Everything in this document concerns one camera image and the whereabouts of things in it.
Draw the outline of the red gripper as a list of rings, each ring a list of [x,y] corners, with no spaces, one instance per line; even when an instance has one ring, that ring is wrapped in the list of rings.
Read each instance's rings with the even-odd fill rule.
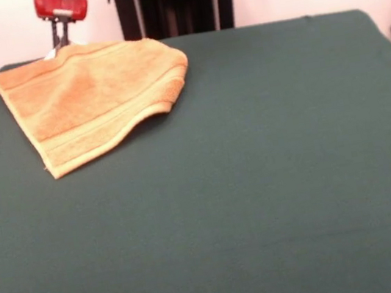
[[[63,19],[82,21],[87,15],[87,0],[33,0],[36,15],[38,18],[47,21],[61,21]],[[51,22],[51,33],[53,49],[56,51],[59,46],[65,47],[70,44],[68,36],[68,22],[62,22],[62,38],[57,33],[57,22]]]

